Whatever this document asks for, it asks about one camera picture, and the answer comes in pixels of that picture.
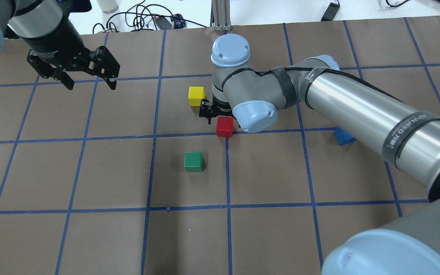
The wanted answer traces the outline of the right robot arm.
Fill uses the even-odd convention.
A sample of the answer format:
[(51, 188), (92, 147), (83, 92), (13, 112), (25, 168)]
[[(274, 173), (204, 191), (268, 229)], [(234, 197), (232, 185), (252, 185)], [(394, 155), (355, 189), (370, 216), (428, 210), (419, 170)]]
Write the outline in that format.
[(351, 237), (326, 257), (321, 273), (440, 275), (440, 117), (342, 72), (329, 55), (265, 74), (249, 58), (241, 35), (215, 39), (213, 101), (201, 101), (200, 117), (231, 116), (243, 131), (257, 133), (279, 110), (304, 103), (427, 188), (428, 206)]

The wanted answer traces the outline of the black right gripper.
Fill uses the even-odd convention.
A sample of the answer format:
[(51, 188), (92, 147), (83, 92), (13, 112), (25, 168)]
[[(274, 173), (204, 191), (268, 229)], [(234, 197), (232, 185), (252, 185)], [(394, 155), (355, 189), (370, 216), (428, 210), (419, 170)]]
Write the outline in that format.
[(220, 101), (215, 97), (211, 102), (207, 99), (201, 99), (199, 117), (205, 118), (208, 120), (208, 124), (211, 125), (212, 119), (219, 116), (230, 116), (237, 120), (229, 103)]

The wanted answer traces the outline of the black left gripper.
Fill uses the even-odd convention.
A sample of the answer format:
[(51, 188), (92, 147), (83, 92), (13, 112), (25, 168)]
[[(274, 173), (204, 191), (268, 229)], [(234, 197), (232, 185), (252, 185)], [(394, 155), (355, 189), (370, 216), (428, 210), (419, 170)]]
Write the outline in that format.
[(120, 64), (105, 46), (94, 51), (84, 42), (72, 23), (59, 23), (55, 30), (41, 37), (27, 38), (30, 50), (26, 61), (44, 79), (61, 82), (68, 90), (74, 81), (68, 72), (84, 72), (103, 79), (111, 90), (117, 86)]

